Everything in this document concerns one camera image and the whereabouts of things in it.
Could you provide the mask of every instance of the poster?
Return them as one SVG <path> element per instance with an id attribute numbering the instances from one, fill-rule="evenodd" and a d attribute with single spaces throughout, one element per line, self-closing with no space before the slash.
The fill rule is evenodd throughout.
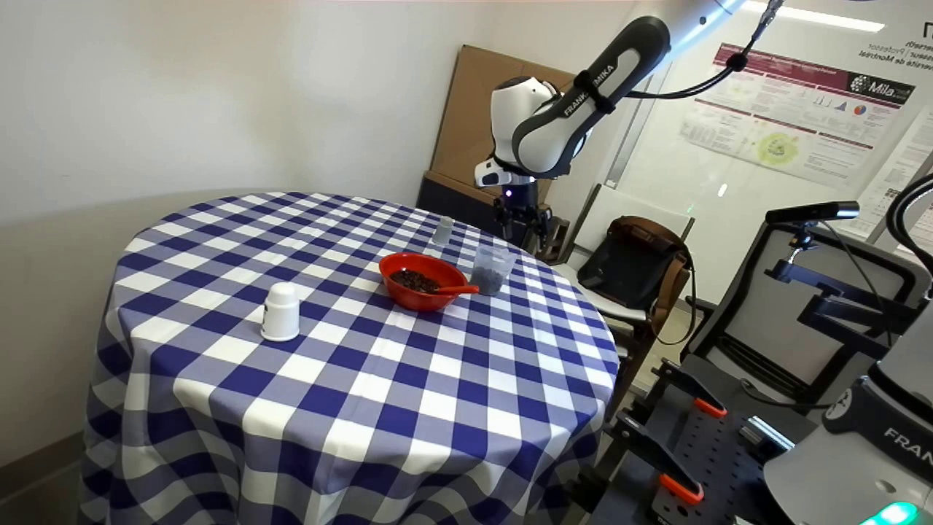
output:
<path id="1" fill-rule="evenodd" d="M 878 226 L 878 219 L 887 216 L 894 194 L 920 174 L 927 156 L 933 153 L 933 102 L 920 107 L 920 112 L 907 127 L 903 139 L 894 146 L 894 150 L 887 156 L 879 172 L 872 178 L 872 184 L 860 191 L 863 216 L 844 223 L 844 232 L 857 238 L 869 238 Z"/>
<path id="2" fill-rule="evenodd" d="M 733 51 L 722 42 L 714 67 Z M 752 51 L 744 72 L 693 99 L 682 137 L 821 185 L 863 185 L 863 166 L 903 118 L 911 91 L 869 72 Z"/>

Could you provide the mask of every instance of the white cup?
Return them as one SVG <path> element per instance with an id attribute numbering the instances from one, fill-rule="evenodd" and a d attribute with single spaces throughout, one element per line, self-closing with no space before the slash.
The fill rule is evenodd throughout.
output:
<path id="1" fill-rule="evenodd" d="M 263 312 L 263 339 L 268 340 L 289 340 L 296 336 L 296 290 L 292 282 L 274 282 L 268 298 L 264 298 L 264 312 Z"/>

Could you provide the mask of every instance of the tablecloth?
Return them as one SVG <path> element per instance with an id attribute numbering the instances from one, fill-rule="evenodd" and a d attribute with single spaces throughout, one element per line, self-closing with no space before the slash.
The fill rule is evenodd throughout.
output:
<path id="1" fill-rule="evenodd" d="M 595 454 L 611 336 L 526 254 L 494 298 L 392 306 L 378 257 L 470 271 L 480 241 L 500 241 L 455 223 L 438 247 L 438 222 L 378 199 L 249 191 L 133 235 L 98 331 L 82 518 L 524 522 L 560 508 Z M 258 336 L 274 282 L 299 290 L 293 340 Z"/>

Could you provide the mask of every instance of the floor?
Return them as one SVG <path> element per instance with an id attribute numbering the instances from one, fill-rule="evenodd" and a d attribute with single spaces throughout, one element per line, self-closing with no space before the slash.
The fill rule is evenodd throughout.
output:
<path id="1" fill-rule="evenodd" d="M 0 525 L 76 525 L 77 464 L 50 473 L 0 500 Z"/>
<path id="2" fill-rule="evenodd" d="M 674 309 L 662 340 L 680 340 L 688 330 L 688 309 Z M 655 343 L 637 376 L 634 391 L 650 391 L 652 385 L 652 366 L 668 357 L 675 362 L 682 343 Z M 58 473 L 50 473 L 42 480 L 22 486 L 19 492 L 10 492 L 0 497 L 0 525 L 73 525 L 77 508 L 77 464 L 69 464 Z"/>

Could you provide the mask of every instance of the small object on table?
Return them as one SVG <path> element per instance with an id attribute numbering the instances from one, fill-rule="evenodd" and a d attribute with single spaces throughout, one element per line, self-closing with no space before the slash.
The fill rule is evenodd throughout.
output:
<path id="1" fill-rule="evenodd" d="M 292 282 L 274 282 L 264 298 L 263 309 L 263 339 L 268 340 L 289 340 L 296 336 L 296 295 Z"/>
<path id="2" fill-rule="evenodd" d="M 430 245 L 433 245 L 433 247 L 445 247 L 452 231 L 455 231 L 455 219 L 439 216 L 439 223 L 438 223 L 438 231 L 433 231 L 433 235 L 430 235 Z"/>
<path id="3" fill-rule="evenodd" d="M 500 245 L 480 245 L 472 261 L 470 282 L 480 289 L 480 295 L 497 295 L 506 274 L 513 271 L 515 254 Z"/>
<path id="4" fill-rule="evenodd" d="M 458 264 L 413 250 L 381 257 L 378 274 L 388 298 L 413 312 L 439 312 L 458 295 L 478 290 Z"/>

